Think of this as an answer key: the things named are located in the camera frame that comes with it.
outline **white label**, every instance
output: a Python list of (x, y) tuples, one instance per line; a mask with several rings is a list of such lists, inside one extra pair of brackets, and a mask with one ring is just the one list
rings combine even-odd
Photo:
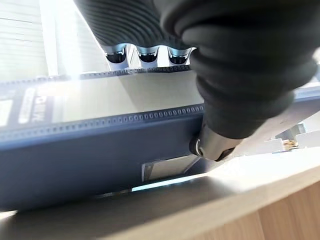
[(8, 124), (12, 104), (12, 100), (0, 101), (0, 127), (5, 127)]
[(29, 87), (25, 90), (19, 113), (18, 123), (26, 124), (30, 120), (32, 104), (36, 95), (36, 89)]

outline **light wood edge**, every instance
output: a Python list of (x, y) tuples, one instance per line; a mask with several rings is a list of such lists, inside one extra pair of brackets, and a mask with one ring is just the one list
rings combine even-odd
[(101, 240), (185, 240), (253, 213), (320, 181), (320, 166), (242, 193), (212, 200)]

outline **perforated edge strip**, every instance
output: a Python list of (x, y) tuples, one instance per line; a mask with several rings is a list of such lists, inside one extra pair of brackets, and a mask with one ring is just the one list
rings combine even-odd
[(23, 140), (28, 138), (46, 137), (57, 134), (88, 131), (92, 129), (103, 129), (108, 127), (129, 126), (132, 124), (151, 123), (165, 121), (181, 117), (202, 114), (203, 104), (188, 105), (182, 107), (168, 108), (156, 111), (147, 111), (131, 114), (122, 114), (108, 117), (91, 118), (86, 120), (71, 121), (64, 123), (53, 123), (47, 126), (24, 128), (0, 132), (0, 143)]
[[(110, 78), (124, 75), (135, 75), (135, 74), (146, 74), (146, 73), (175, 73), (190, 71), (189, 65), (177, 65), (177, 66), (166, 66), (166, 67), (150, 67), (150, 68), (138, 68), (138, 69), (122, 69), (117, 71), (104, 71), (104, 72), (91, 72), (79, 74), (80, 80), (88, 79), (99, 79), (99, 78)], [(14, 81), (3, 81), (0, 82), (0, 87), (19, 85), (19, 84), (34, 84), (43, 82), (57, 82), (57, 81), (68, 81), (71, 80), (70, 75), (59, 75), (59, 76), (41, 76), (27, 80), (14, 80)]]

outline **row of small holes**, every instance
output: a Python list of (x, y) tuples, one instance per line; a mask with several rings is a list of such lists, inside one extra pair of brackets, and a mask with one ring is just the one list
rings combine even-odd
[(54, 126), (54, 127), (46, 127), (46, 128), (39, 128), (35, 130), (26, 130), (26, 131), (19, 131), (19, 132), (11, 132), (11, 133), (5, 133), (0, 135), (0, 139), (10, 139), (10, 138), (19, 138), (19, 137), (29, 137), (29, 136), (38, 136), (43, 134), (50, 134), (50, 133), (62, 133), (69, 130), (77, 130), (77, 129), (86, 129), (86, 128), (93, 128), (93, 127), (99, 127), (99, 126), (105, 126), (106, 123), (108, 125), (113, 125), (117, 123), (127, 123), (127, 122), (138, 122), (148, 119), (158, 119), (159, 117), (167, 117), (167, 116), (176, 116), (176, 115), (184, 115), (185, 113), (194, 113), (198, 111), (203, 111), (203, 106), (195, 106), (195, 107), (187, 107), (182, 108), (178, 110), (168, 110), (168, 111), (158, 111), (158, 112), (151, 112), (151, 113), (145, 113), (145, 114), (139, 114), (139, 115), (129, 115), (129, 116), (120, 116), (118, 118), (111, 117), (107, 119), (101, 119), (101, 120), (91, 120), (91, 121), (85, 121), (78, 124), (72, 124), (72, 125), (61, 125), (61, 126)]
[[(168, 72), (172, 73), (178, 71), (187, 71), (190, 70), (190, 67), (188, 65), (183, 66), (168, 66), (168, 67), (152, 67), (152, 68), (139, 68), (139, 69), (128, 69), (128, 70), (118, 70), (118, 71), (106, 71), (106, 72), (95, 72), (95, 73), (85, 73), (81, 74), (81, 79), (86, 79), (91, 76), (121, 76), (121, 75), (128, 75), (128, 74), (137, 74), (137, 73), (157, 73), (157, 72)], [(68, 78), (68, 76), (49, 76), (49, 77), (38, 77), (34, 79), (28, 79), (28, 80), (18, 80), (18, 81), (6, 81), (6, 82), (0, 82), (0, 85), (15, 85), (15, 84), (23, 84), (23, 83), (35, 83), (35, 82), (44, 82), (44, 81), (56, 81), (56, 80), (64, 80)]]

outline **metal nozzle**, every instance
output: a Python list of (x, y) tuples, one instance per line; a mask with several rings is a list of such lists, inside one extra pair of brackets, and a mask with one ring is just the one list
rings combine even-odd
[(193, 154), (219, 162), (230, 155), (242, 139), (231, 139), (212, 131), (206, 124), (197, 138), (190, 143)]

